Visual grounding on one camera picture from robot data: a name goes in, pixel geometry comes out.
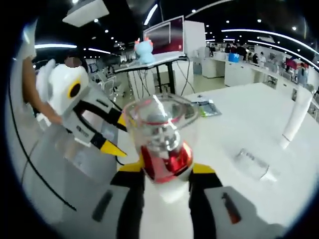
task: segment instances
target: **blue plush toy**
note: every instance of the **blue plush toy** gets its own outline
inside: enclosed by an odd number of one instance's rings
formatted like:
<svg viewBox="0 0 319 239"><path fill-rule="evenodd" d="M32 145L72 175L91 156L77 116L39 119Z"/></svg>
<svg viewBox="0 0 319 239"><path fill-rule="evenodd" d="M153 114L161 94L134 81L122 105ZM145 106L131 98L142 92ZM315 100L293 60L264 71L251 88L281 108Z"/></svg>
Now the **blue plush toy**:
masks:
<svg viewBox="0 0 319 239"><path fill-rule="evenodd" d="M153 51L153 43L149 38L147 37L145 41L140 42L135 41L134 49L136 53L138 54L139 61L141 64L149 64L155 62L155 57L152 54Z"/></svg>

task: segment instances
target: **monitor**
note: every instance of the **monitor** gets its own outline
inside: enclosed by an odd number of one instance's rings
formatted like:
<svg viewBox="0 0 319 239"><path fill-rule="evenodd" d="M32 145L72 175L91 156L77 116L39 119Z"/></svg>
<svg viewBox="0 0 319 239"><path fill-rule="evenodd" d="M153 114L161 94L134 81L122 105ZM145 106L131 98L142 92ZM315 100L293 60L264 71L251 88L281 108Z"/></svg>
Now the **monitor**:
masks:
<svg viewBox="0 0 319 239"><path fill-rule="evenodd" d="M184 16L179 16L144 31L144 39L153 42L153 54L184 52Z"/></svg>

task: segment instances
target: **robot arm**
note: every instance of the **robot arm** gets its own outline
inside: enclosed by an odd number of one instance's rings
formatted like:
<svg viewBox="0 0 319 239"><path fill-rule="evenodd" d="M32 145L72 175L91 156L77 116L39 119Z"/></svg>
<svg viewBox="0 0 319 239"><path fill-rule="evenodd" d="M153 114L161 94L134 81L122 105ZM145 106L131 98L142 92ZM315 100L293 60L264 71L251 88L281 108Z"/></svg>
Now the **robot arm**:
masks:
<svg viewBox="0 0 319 239"><path fill-rule="evenodd" d="M44 79L48 80L48 103L62 117L63 126L73 133L77 141L86 146L93 144L103 153L126 156L82 117L84 111L90 111L126 131L122 112L113 108L114 104L103 91L89 81L83 67L70 68L60 64Z"/></svg>

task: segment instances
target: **ceiling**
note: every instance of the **ceiling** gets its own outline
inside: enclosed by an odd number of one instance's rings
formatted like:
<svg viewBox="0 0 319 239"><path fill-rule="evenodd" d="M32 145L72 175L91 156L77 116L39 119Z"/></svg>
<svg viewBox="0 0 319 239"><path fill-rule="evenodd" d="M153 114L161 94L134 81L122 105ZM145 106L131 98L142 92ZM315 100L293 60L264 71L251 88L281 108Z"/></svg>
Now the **ceiling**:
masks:
<svg viewBox="0 0 319 239"><path fill-rule="evenodd" d="M268 35L252 32L221 32L223 29L245 28L280 33L316 48L318 35L317 30L312 28L314 22L311 19L315 15L306 13L309 11L309 8L305 7L307 1L304 0L300 4L297 0L233 0L198 11L187 20L200 21L209 25L206 27L206 39L215 37L217 42L222 42L226 36L236 41L240 40L237 41L238 43L247 42L247 40L261 41L257 37L268 37ZM46 10L38 20L36 44L75 44L81 54L87 57L105 56L104 53L83 50L89 47L120 54L120 48L115 46L115 41L122 42L125 48L132 48L133 45L130 43L141 35L144 28L143 22L155 3L158 3L159 7L147 27L179 15L187 16L193 9L199 10L218 1L103 0L103 2L110 14L100 18L97 23L90 22L77 28L62 22L67 12L74 6L72 0L49 0ZM273 44L294 52L300 49L298 53L308 59L312 60L314 57L313 52L290 40L275 36L273 40L275 41ZM39 50L36 60L53 57L59 52L64 54L63 50L57 49Z"/></svg>

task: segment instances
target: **clear plastic container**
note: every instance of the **clear plastic container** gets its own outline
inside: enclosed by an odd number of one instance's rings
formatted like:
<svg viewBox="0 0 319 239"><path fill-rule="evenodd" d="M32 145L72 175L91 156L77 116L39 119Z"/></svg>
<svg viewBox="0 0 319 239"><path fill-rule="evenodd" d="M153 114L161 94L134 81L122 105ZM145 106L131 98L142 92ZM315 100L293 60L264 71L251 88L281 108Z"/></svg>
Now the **clear plastic container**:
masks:
<svg viewBox="0 0 319 239"><path fill-rule="evenodd" d="M192 166L198 106L159 94L127 105L124 114L143 170L154 183L169 182Z"/></svg>

